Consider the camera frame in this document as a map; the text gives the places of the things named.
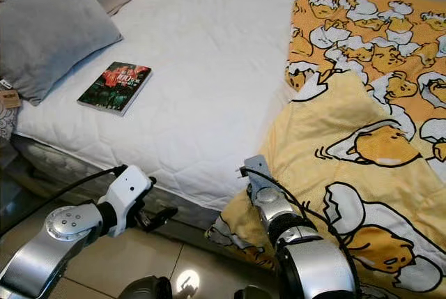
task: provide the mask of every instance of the white quilted mattress cover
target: white quilted mattress cover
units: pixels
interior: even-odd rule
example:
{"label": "white quilted mattress cover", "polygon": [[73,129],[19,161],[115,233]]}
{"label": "white quilted mattress cover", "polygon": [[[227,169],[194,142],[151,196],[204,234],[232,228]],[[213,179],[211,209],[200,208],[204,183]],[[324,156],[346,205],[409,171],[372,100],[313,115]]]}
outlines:
{"label": "white quilted mattress cover", "polygon": [[[291,99],[284,81],[293,0],[132,0],[112,17],[124,40],[78,63],[17,134],[97,167],[140,166],[157,186],[222,210]],[[124,117],[76,103],[111,62],[153,68]]]}

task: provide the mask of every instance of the blanket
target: blanket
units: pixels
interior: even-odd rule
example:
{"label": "blanket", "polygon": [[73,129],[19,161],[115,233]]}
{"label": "blanket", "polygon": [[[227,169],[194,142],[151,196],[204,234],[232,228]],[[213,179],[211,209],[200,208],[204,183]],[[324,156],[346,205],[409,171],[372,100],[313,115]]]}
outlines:
{"label": "blanket", "polygon": [[[295,0],[286,80],[296,95],[259,153],[338,231],[367,298],[446,298],[445,10],[425,0]],[[275,267],[246,192],[206,235]]]}

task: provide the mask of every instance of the black cable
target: black cable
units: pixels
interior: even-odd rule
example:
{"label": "black cable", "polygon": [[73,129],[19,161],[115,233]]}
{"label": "black cable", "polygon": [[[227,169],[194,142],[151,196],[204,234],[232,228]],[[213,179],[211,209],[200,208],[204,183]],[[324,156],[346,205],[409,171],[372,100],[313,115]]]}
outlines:
{"label": "black cable", "polygon": [[0,231],[0,238],[3,237],[3,235],[5,235],[8,231],[10,231],[11,229],[13,229],[14,227],[16,227],[20,222],[28,219],[29,217],[31,217],[33,214],[35,214],[36,212],[38,212],[41,208],[45,207],[46,205],[48,205],[49,203],[53,202],[54,200],[58,199],[62,194],[71,191],[72,189],[74,189],[75,187],[84,184],[85,182],[91,181],[92,179],[95,179],[97,177],[101,177],[110,173],[113,173],[116,177],[118,177],[119,175],[121,175],[124,170],[127,169],[127,165],[123,164],[119,167],[114,167],[111,169],[107,169],[107,170],[102,170],[97,172],[96,174],[90,175],[88,177],[85,177],[77,182],[74,182],[72,184],[69,184],[69,186],[63,188],[62,190],[58,191],[57,193],[55,193],[53,196],[51,196],[48,200],[44,201],[41,205],[39,205],[38,207],[34,208],[33,210],[30,210],[28,213],[25,213],[23,216],[21,216],[20,219],[18,219],[17,221],[13,222],[12,224],[10,224],[9,226],[7,226],[5,229],[3,229],[2,231]]}
{"label": "black cable", "polygon": [[350,269],[352,270],[353,280],[354,280],[354,282],[355,282],[355,290],[356,290],[356,293],[357,293],[359,296],[361,296],[362,291],[361,291],[361,287],[360,287],[360,279],[359,279],[359,276],[357,275],[357,270],[356,270],[355,262],[353,261],[353,258],[352,258],[352,256],[350,255],[350,252],[348,251],[348,248],[347,248],[347,246],[346,246],[344,240],[342,240],[341,236],[339,235],[339,233],[337,232],[337,230],[333,227],[333,225],[330,224],[330,223],[327,221],[327,219],[325,219],[325,218],[324,218],[322,215],[320,215],[319,213],[314,212],[313,210],[310,210],[309,208],[306,208],[306,209],[305,209],[305,208],[299,203],[299,201],[296,199],[296,197],[294,197],[294,196],[291,194],[291,192],[288,191],[288,189],[286,189],[282,184],[280,184],[280,183],[279,183],[278,181],[276,181],[274,178],[271,178],[271,177],[269,177],[269,176],[267,176],[267,175],[265,175],[265,174],[262,174],[260,171],[257,171],[257,170],[254,170],[254,169],[249,169],[249,168],[246,168],[246,167],[244,167],[244,168],[241,169],[242,174],[243,174],[244,171],[246,171],[246,172],[252,172],[253,174],[256,174],[256,175],[258,175],[258,176],[260,176],[260,177],[266,179],[267,181],[270,181],[271,183],[275,184],[279,189],[281,189],[282,191],[284,191],[284,192],[287,194],[287,196],[289,197],[289,199],[291,199],[291,200],[289,200],[289,199],[287,199],[287,200],[288,200],[290,203],[292,203],[293,205],[297,206],[297,207],[299,208],[300,212],[302,213],[302,215],[303,215],[304,217],[307,218],[307,215],[306,215],[305,211],[308,211],[309,214],[311,214],[311,215],[313,215],[314,217],[317,217],[318,219],[322,220],[322,221],[327,225],[328,232],[329,232],[330,234],[332,234],[332,235],[337,239],[337,241],[339,242],[339,247],[341,248],[342,252],[344,253],[344,255],[345,255],[346,258],[347,258],[347,262],[348,262],[348,264],[349,264],[349,266],[350,266]]}
{"label": "black cable", "polygon": [[286,187],[284,187],[282,184],[280,184],[274,178],[271,178],[265,174],[262,174],[260,171],[250,169],[250,168],[242,168],[241,170],[246,171],[246,172],[252,172],[253,174],[256,174],[257,176],[260,176],[260,177],[266,179],[267,181],[270,181],[274,185],[276,185],[278,188],[280,188],[282,191],[284,191],[289,196],[289,198],[291,198],[291,200],[293,201],[292,204],[296,205],[299,208],[299,211],[302,213],[302,216],[304,218],[307,218],[305,209],[302,207],[302,205],[300,205],[299,201],[293,196],[293,194],[291,194],[291,192],[288,191],[288,189],[286,189]]}

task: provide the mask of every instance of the cartoon print blanket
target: cartoon print blanket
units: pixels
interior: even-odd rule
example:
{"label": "cartoon print blanket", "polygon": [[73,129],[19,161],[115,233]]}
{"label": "cartoon print blanket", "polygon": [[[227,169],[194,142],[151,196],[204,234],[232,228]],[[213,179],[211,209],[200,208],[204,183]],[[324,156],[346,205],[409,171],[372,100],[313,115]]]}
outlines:
{"label": "cartoon print blanket", "polygon": [[[295,0],[286,80],[273,176],[336,228],[366,298],[446,298],[446,3]],[[246,192],[206,235],[274,267]]]}

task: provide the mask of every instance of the tiled floor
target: tiled floor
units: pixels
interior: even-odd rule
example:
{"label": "tiled floor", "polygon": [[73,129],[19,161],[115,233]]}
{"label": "tiled floor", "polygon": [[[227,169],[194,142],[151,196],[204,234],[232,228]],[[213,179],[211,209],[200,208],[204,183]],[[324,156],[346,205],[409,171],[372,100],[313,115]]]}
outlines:
{"label": "tiled floor", "polygon": [[[54,208],[40,211],[3,238],[0,266],[39,231],[45,216]],[[168,277],[177,293],[177,288],[188,284],[183,276],[191,272],[199,277],[194,299],[232,299],[234,292],[249,284],[278,298],[273,274],[138,229],[127,230],[118,238],[100,238],[85,248],[72,259],[50,298],[117,298],[129,283],[148,275]]]}

